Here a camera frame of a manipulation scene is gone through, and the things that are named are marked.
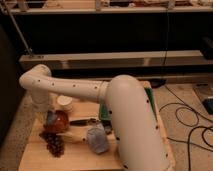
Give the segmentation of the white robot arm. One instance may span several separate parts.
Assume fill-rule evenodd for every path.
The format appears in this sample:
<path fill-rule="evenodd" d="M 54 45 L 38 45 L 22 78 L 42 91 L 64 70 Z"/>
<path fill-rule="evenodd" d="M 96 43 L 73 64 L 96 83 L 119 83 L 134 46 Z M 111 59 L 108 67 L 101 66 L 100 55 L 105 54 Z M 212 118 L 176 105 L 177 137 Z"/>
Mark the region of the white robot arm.
<path fill-rule="evenodd" d="M 39 112 L 49 107 L 51 92 L 104 104 L 125 171 L 173 171 L 157 118 L 142 84 L 129 75 L 111 81 L 61 79 L 39 64 L 19 78 Z"/>

